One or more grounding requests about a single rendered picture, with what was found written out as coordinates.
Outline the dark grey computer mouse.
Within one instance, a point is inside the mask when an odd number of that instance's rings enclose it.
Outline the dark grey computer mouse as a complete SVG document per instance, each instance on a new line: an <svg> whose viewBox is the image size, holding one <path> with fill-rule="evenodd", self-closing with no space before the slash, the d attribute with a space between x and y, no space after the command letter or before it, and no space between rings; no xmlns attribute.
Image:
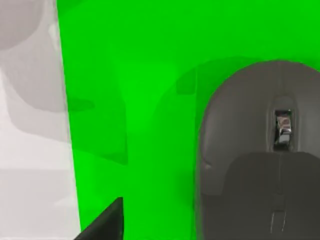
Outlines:
<svg viewBox="0 0 320 240"><path fill-rule="evenodd" d="M246 66L213 93L195 173L196 240L320 240L320 71Z"/></svg>

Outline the green mat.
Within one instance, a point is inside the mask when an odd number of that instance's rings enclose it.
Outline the green mat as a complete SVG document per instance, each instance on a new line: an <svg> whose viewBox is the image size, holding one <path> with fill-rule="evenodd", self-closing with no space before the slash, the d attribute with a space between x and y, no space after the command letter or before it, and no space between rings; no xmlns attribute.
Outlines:
<svg viewBox="0 0 320 240"><path fill-rule="evenodd" d="M320 70L320 0L57 0L80 227L124 198L124 240L196 240L211 94L260 61Z"/></svg>

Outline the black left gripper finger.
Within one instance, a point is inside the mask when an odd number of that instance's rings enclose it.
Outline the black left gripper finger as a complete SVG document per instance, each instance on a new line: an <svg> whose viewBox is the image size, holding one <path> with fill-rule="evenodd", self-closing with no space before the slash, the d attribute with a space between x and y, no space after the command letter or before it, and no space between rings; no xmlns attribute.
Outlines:
<svg viewBox="0 0 320 240"><path fill-rule="evenodd" d="M124 240L123 197L117 197L74 240Z"/></svg>

